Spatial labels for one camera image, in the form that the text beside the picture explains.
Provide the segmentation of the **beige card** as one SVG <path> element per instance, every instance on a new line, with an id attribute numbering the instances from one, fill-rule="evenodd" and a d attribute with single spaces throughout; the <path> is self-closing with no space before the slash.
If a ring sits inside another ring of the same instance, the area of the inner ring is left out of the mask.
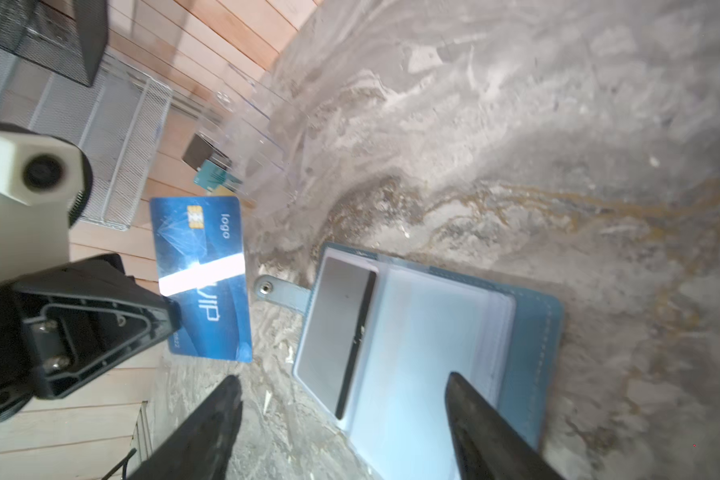
<path id="1" fill-rule="evenodd" d="M 241 204 L 241 207 L 243 209 L 249 209 L 253 210 L 256 207 L 256 203 L 252 202 L 244 197 L 241 197 L 237 193 L 233 192 L 232 190 L 229 190 L 225 186 L 218 186 L 216 187 L 211 193 L 210 196 L 215 197 L 234 197 L 237 198 Z"/>

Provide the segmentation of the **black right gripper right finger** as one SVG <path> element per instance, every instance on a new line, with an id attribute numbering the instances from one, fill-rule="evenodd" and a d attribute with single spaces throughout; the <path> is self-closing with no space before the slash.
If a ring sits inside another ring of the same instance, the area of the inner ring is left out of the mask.
<path id="1" fill-rule="evenodd" d="M 461 374 L 449 374 L 445 408 L 463 479 L 561 480 Z"/>

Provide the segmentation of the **teal VIP card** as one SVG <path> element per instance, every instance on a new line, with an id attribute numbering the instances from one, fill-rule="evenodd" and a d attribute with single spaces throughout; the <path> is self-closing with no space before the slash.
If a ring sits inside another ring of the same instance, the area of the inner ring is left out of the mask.
<path id="1" fill-rule="evenodd" d="M 219 187 L 235 192 L 243 184 L 240 179 L 211 160 L 202 163 L 195 175 L 194 183 L 207 192 L 214 192 Z"/>

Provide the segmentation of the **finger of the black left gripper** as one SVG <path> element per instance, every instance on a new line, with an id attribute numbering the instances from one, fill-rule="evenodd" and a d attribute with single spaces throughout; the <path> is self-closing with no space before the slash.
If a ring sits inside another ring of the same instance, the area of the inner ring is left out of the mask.
<path id="1" fill-rule="evenodd" d="M 92 299 L 55 300 L 26 320 L 36 397 L 62 399 L 181 326 L 177 301 L 130 281 Z"/>

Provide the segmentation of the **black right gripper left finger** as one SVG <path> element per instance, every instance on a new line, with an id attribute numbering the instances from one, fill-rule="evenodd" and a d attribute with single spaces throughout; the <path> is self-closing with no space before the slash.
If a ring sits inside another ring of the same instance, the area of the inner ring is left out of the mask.
<path id="1" fill-rule="evenodd" d="M 242 385 L 229 375 L 131 477 L 224 480 L 242 416 Z"/>

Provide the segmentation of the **blue VIP logo card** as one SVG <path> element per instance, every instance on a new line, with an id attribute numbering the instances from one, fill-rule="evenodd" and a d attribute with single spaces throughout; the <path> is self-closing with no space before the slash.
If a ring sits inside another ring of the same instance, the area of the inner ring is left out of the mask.
<path id="1" fill-rule="evenodd" d="M 253 341 L 240 201 L 228 197 L 149 202 L 159 293 L 178 303 L 175 355 L 249 363 Z"/>

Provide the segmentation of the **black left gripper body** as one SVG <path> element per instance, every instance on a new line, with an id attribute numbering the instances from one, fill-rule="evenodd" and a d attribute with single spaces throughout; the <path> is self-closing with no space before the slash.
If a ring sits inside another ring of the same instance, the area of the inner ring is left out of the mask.
<path id="1" fill-rule="evenodd" d="M 55 300 L 92 299 L 107 279 L 125 278 L 121 257 L 105 253 L 0 282 L 0 416 L 36 395 L 37 366 L 24 322 Z"/>

